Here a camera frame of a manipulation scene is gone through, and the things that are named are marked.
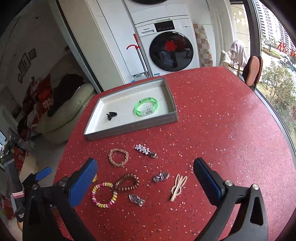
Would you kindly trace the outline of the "beige loop hair clip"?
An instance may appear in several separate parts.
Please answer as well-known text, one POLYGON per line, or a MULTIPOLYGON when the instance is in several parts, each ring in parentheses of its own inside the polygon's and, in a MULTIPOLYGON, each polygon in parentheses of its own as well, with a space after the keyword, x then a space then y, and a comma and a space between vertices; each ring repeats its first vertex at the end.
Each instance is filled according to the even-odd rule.
POLYGON ((188 180, 187 176, 181 176, 180 174, 177 174, 175 178, 174 186, 171 188, 171 198, 170 198, 171 202, 174 202, 175 198, 182 193, 182 189, 187 180, 188 180))

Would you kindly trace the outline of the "grey jewelry tray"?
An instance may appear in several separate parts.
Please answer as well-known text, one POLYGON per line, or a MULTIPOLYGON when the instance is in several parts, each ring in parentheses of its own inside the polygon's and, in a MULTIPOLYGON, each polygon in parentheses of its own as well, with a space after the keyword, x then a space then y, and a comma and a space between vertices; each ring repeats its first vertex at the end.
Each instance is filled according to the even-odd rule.
POLYGON ((165 78, 158 78, 138 82, 136 85, 101 97, 93 109, 84 135, 89 140, 96 140, 177 121, 177 108, 168 83, 165 78), (146 97, 155 98, 159 107, 153 114, 137 116, 134 106, 146 97), (110 111, 117 113, 111 121, 106 115, 110 111))

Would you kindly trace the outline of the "cream leather sofa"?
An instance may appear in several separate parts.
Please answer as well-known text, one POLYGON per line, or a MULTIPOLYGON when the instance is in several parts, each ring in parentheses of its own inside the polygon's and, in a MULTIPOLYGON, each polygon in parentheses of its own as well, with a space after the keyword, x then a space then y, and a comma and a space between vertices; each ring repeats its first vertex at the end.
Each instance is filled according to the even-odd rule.
POLYGON ((86 105, 96 94, 95 88, 82 71, 72 53, 61 58, 50 70, 49 75, 53 90, 66 74, 77 74, 84 77, 84 84, 76 90, 73 96, 52 117, 48 117, 46 112, 36 127, 36 132, 56 144, 69 140, 86 105))

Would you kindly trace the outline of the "red printed cloth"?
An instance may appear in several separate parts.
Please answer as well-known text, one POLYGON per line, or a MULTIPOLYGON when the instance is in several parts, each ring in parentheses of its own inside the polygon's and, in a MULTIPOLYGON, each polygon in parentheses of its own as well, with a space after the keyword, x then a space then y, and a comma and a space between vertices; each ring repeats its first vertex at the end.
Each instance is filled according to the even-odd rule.
POLYGON ((35 129, 41 117, 53 106, 53 89, 50 75, 45 78, 32 77, 23 100, 23 115, 27 126, 35 129))

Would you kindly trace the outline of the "black garment on sofa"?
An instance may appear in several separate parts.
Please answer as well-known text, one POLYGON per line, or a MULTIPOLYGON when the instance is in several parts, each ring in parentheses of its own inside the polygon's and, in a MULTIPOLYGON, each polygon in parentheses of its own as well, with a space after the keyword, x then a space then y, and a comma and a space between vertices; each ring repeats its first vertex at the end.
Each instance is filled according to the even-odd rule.
POLYGON ((77 74, 66 74, 59 85, 53 90, 53 106, 48 110, 47 116, 52 117, 55 112, 68 101, 76 90, 84 84, 84 77, 77 74))

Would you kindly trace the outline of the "black hair claw clip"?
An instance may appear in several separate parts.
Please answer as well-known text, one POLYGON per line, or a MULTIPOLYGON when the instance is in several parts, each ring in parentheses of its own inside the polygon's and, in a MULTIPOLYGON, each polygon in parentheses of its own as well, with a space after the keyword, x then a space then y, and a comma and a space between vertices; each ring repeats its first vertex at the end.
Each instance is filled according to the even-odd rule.
POLYGON ((117 113, 113 112, 113 111, 110 111, 106 115, 107 115, 108 120, 111 121, 113 117, 117 116, 117 113))

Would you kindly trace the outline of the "silver rhinestone hair clip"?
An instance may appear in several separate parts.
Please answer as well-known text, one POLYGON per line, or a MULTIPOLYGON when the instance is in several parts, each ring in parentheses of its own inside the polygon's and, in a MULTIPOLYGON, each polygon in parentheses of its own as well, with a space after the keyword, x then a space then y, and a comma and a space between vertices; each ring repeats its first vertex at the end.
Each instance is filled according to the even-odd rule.
POLYGON ((157 159, 158 158, 158 155, 154 152, 152 152, 148 147, 146 146, 143 146, 141 144, 136 144, 134 147, 133 147, 135 150, 139 151, 140 153, 142 154, 145 154, 147 156, 150 156, 152 158, 155 158, 157 159))

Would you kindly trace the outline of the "green plastic bangle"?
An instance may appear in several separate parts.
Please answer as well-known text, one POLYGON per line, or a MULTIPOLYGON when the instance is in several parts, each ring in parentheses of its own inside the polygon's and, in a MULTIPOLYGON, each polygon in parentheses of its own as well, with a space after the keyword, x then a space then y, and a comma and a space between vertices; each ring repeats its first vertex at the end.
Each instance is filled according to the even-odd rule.
POLYGON ((158 101, 155 98, 146 97, 137 102, 134 106, 134 113, 143 117, 155 113, 158 107, 158 101))

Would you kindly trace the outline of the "brown wooden chair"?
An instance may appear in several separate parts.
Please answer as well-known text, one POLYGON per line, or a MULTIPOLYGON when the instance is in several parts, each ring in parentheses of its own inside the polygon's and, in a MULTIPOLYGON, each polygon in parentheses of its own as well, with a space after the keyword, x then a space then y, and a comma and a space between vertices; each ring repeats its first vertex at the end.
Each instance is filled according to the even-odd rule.
POLYGON ((261 77, 263 59, 261 56, 251 56, 243 69, 242 77, 247 86, 255 89, 261 77))

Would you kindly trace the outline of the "checkered hanging cloth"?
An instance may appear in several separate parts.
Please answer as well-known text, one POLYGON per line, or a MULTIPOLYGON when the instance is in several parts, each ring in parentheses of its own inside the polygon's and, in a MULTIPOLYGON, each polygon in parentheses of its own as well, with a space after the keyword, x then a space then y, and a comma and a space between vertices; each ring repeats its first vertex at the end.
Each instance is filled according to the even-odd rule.
POLYGON ((201 67, 213 67, 213 57, 205 28, 202 24, 193 24, 201 67))

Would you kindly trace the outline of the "pink white draped clothes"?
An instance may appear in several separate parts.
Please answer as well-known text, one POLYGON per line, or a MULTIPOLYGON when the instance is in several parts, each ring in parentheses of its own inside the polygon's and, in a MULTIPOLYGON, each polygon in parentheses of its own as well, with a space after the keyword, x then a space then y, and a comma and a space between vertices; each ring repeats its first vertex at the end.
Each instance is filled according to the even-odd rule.
POLYGON ((238 40, 235 40, 228 51, 221 51, 219 66, 222 66, 224 63, 237 63, 244 68, 247 65, 247 61, 244 46, 238 40))

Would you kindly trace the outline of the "white washing machine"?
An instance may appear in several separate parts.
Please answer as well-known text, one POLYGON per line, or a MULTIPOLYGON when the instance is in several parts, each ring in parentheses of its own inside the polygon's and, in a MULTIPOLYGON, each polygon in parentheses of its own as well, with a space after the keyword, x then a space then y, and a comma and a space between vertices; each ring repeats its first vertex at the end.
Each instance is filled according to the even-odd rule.
POLYGON ((197 42, 188 15, 135 25, 153 77, 200 67, 197 42))

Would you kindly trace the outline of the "white dryer on top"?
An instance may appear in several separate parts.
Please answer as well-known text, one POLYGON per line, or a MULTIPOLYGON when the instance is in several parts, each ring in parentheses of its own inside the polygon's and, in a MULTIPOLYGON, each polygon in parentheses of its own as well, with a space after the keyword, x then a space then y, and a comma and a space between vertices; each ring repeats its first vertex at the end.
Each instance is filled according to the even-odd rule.
POLYGON ((189 15, 188 8, 182 1, 123 1, 134 24, 189 15))

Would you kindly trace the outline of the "framed wall pictures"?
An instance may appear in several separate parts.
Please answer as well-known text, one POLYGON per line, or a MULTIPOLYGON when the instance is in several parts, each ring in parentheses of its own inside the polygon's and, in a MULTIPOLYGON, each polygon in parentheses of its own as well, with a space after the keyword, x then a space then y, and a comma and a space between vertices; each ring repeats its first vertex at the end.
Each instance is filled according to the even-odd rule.
POLYGON ((27 73, 27 71, 29 70, 30 66, 31 66, 31 60, 33 60, 34 58, 36 58, 37 53, 35 48, 32 49, 31 51, 29 51, 28 53, 24 53, 19 64, 18 64, 18 70, 19 70, 19 74, 18 74, 18 82, 22 83, 23 82, 23 77, 25 76, 25 74, 27 73))

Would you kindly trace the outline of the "red handled mop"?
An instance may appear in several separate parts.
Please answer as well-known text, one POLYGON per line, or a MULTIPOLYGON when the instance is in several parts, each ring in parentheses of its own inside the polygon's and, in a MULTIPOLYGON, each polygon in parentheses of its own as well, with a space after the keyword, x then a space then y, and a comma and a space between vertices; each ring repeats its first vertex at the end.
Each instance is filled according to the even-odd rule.
POLYGON ((146 66, 145 60, 144 60, 144 58, 143 58, 143 56, 142 56, 141 49, 140 49, 140 45, 139 45, 139 40, 138 40, 138 38, 137 38, 136 33, 133 34, 133 37, 134 37, 134 39, 135 39, 136 44, 128 45, 126 49, 128 50, 128 49, 131 48, 131 47, 134 47, 134 48, 136 49, 136 51, 137 51, 137 55, 138 55, 138 57, 139 57, 139 60, 140 60, 140 62, 141 62, 141 65, 142 65, 142 67, 143 67, 144 73, 145 73, 146 77, 149 78, 149 71, 148 71, 148 68, 147 68, 147 66, 146 66))

